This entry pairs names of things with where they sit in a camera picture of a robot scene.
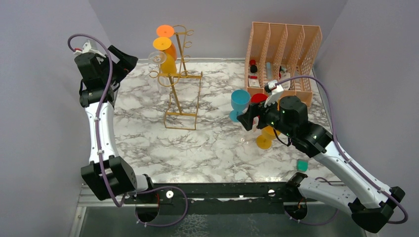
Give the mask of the clear front wine glass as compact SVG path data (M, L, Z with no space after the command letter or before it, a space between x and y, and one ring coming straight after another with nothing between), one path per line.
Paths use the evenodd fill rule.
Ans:
M243 126L241 127L241 138L240 141L244 144L248 144L255 136L257 132L257 125L259 122L259 118L255 117L252 122L252 128L250 131L247 131Z

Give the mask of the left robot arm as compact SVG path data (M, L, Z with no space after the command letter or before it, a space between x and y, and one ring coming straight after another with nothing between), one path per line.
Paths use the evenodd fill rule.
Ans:
M134 191L133 169L120 157L113 128L114 107L120 83L136 67L138 58L108 47L118 62L102 54L90 41L75 49L75 64L81 73L80 104L90 129L91 150L81 176L99 200Z

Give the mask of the clear wine glass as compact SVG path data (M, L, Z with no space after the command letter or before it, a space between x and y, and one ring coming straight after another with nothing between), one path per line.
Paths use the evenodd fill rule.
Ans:
M243 126L241 127L241 138L240 141L244 144L248 144L255 136L257 132L257 125L259 122L259 118L255 117L252 122L252 128L250 131L247 131Z
M159 75L162 72L161 66L166 62L166 59L167 56L163 51L154 51L148 56L149 62L155 66L155 69L150 72L150 77L156 80L158 91L161 94L169 94L171 92L169 79Z

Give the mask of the orange wine glass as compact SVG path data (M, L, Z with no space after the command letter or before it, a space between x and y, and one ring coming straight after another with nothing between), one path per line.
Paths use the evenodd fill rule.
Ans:
M156 34L158 37L153 41L153 47L157 50L164 51L174 60L177 60L176 48L170 39L174 35L174 28L170 25L160 25L156 29Z

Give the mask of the light blue tube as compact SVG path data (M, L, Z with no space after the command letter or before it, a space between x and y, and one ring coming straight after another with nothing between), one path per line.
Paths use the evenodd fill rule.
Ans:
M267 62L266 63L266 79L268 81L271 81L273 79L273 76L272 76L272 67L271 67L271 63L270 62Z

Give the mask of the blue plastic wine glass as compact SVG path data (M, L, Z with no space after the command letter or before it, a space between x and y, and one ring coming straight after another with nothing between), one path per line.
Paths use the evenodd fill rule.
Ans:
M246 90L238 89L232 92L231 106L233 110L230 112L229 117L233 122L239 122L237 116L241 115L243 110L248 107L250 100L251 96Z

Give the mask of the white red labelled box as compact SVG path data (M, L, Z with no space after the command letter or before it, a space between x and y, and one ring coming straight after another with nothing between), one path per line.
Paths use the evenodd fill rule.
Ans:
M254 76L254 75L248 76L248 87L252 87L252 88L260 87L258 76Z

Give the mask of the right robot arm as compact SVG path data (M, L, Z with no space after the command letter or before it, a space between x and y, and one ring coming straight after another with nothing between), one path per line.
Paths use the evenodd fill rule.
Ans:
M248 131L254 118L258 118L257 128L271 127L286 135L297 150L327 167L344 183L343 188L334 187L298 172L285 187L288 199L297 201L304 197L323 202L347 213L370 233L377 233L390 223L405 192L376 179L343 150L331 133L310 122L308 108L298 97L286 96L270 106L251 103L237 117Z

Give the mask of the peach plastic file organizer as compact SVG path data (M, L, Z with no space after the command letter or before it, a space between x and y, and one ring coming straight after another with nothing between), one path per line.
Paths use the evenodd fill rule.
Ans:
M320 26L253 22L245 57L245 90L253 96L264 93L266 63L270 62L273 80L286 76L300 76L282 84L284 95L296 95L307 106L311 105L313 90L307 78L317 57L323 35ZM249 61L254 59L258 72L250 72ZM258 76L259 88L248 87L248 76Z

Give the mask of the red black small bottle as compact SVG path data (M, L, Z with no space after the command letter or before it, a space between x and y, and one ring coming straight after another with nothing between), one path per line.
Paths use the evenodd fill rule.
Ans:
M251 59L251 60L249 61L249 65L250 65L250 72L251 72L252 74L255 74L255 73L257 73L257 72L258 72L258 68L257 68L257 65L256 65L256 61L255 61L254 59Z

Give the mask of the black mounting rail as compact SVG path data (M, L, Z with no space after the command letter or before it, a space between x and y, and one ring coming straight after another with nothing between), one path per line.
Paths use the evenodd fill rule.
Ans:
M126 200L140 213L161 215L284 214L285 205L303 199L286 182L259 183L155 183L149 194L132 194Z

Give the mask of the red plastic wine glass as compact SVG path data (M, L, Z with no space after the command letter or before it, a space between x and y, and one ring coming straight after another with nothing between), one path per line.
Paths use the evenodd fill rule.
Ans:
M267 99L267 95L265 95L264 93L257 93L257 94L254 94L252 97L251 97L251 103L260 103L260 102L263 102L263 101L265 101L266 99Z

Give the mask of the green small block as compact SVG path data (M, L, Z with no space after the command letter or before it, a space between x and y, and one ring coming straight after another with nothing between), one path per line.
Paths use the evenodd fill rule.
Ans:
M296 162L296 169L298 172L306 172L308 170L308 161L304 159L298 159Z

